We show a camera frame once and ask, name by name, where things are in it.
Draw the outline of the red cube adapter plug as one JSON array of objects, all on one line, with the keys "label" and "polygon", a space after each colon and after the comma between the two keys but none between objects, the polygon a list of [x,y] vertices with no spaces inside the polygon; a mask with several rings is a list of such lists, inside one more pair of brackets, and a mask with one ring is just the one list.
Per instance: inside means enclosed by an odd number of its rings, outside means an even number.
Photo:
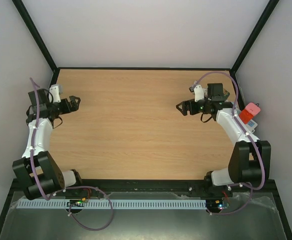
[{"label": "red cube adapter plug", "polygon": [[244,124],[247,124],[252,118],[254,117],[254,115],[252,113],[250,113],[249,111],[247,111],[246,109],[244,109],[240,114],[239,114],[239,118],[241,119],[241,121]]}]

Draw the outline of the pink folding socket plug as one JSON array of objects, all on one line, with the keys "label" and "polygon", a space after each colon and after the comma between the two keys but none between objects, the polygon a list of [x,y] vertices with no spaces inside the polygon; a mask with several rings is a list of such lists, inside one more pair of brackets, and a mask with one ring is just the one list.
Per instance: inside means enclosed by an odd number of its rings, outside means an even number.
[{"label": "pink folding socket plug", "polygon": [[248,103],[245,107],[245,110],[253,116],[256,116],[261,111],[260,107],[253,102]]}]

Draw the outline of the white power strip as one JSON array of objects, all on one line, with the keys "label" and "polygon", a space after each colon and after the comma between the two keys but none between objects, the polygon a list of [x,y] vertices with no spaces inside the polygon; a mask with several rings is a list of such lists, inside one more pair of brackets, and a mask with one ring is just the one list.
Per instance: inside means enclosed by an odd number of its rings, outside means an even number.
[{"label": "white power strip", "polygon": [[248,123],[244,124],[241,119],[239,119],[241,124],[244,126],[244,128],[251,133],[255,132],[255,128],[257,127],[257,123],[254,120],[250,120]]}]

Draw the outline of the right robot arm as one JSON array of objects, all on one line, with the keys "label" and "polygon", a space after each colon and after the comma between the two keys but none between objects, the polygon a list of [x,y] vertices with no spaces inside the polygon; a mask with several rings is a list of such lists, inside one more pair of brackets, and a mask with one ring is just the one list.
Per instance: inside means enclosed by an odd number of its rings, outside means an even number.
[{"label": "right robot arm", "polygon": [[244,125],[221,83],[210,83],[207,88],[197,84],[191,92],[194,98],[177,104],[176,109],[183,116],[209,115],[210,120],[222,126],[233,144],[228,166],[207,173],[204,191],[214,196],[221,186],[248,186],[253,182],[259,183],[254,190],[261,189],[269,177],[270,143],[260,140]]}]

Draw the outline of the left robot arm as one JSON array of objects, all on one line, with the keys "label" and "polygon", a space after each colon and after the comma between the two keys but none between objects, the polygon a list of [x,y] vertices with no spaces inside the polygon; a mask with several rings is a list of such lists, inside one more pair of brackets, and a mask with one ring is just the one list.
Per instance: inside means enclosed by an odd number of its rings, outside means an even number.
[{"label": "left robot arm", "polygon": [[61,171],[49,153],[54,120],[61,119],[61,115],[77,111],[81,101],[79,97],[73,95],[61,99],[61,93],[62,87],[59,84],[54,84],[49,89],[38,89],[37,93],[34,91],[28,93],[31,100],[26,112],[26,123],[29,128],[28,143],[21,159],[13,162],[13,171],[29,200],[42,196],[31,162],[36,169],[41,168],[43,171],[38,174],[38,180],[46,195],[82,183],[75,169]]}]

